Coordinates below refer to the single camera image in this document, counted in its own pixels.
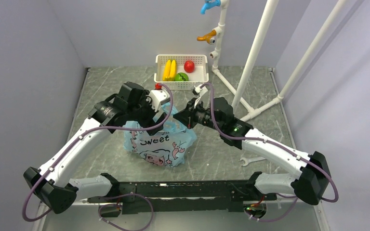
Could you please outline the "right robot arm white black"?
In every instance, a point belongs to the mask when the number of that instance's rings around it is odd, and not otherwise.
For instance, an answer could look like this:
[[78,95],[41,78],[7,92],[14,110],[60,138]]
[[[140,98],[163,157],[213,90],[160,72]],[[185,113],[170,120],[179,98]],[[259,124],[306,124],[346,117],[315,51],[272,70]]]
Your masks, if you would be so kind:
[[173,117],[188,128],[200,124],[215,129],[229,146],[257,154],[286,170],[285,174],[253,173],[246,186],[249,198],[257,200],[264,194],[280,193],[295,195],[310,205],[324,200],[323,194],[331,180],[324,154],[301,152],[267,137],[236,118],[233,107],[223,97],[213,99],[212,105],[211,111],[193,98]]

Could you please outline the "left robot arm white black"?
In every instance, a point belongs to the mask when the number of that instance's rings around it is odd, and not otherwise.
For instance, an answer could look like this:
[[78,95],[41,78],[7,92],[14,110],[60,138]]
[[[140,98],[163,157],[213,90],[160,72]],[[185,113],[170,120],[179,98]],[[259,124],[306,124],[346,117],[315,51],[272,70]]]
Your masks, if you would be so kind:
[[24,172],[30,193],[55,214],[63,213],[81,199],[102,197],[107,202],[115,201],[119,182],[110,174],[75,179],[74,172],[99,144],[116,130],[125,130],[127,122],[139,123],[139,130],[150,135],[162,130],[170,113],[161,109],[172,100],[172,92],[164,84],[146,90],[133,82],[124,83],[119,92],[95,104],[81,127],[55,156],[40,167],[30,167]]

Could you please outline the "light blue plastic bag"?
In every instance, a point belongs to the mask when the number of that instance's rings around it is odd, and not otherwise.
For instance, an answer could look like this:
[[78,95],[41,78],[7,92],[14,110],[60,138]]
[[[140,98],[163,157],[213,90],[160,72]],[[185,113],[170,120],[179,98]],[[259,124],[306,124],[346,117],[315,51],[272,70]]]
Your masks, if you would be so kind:
[[176,113],[178,110],[173,107],[163,129],[154,135],[149,135],[147,131],[124,131],[125,150],[157,166],[176,167],[183,164],[186,151],[197,136],[192,129],[173,118]]

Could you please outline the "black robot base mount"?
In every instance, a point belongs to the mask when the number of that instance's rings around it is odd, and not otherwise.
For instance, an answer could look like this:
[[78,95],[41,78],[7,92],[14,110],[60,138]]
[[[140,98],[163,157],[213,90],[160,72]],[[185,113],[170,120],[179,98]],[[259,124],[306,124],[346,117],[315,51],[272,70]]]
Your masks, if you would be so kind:
[[119,190],[88,199],[89,203],[120,202],[124,215],[148,212],[226,210],[243,212],[250,204],[275,201],[275,193],[262,194],[247,180],[120,182]]

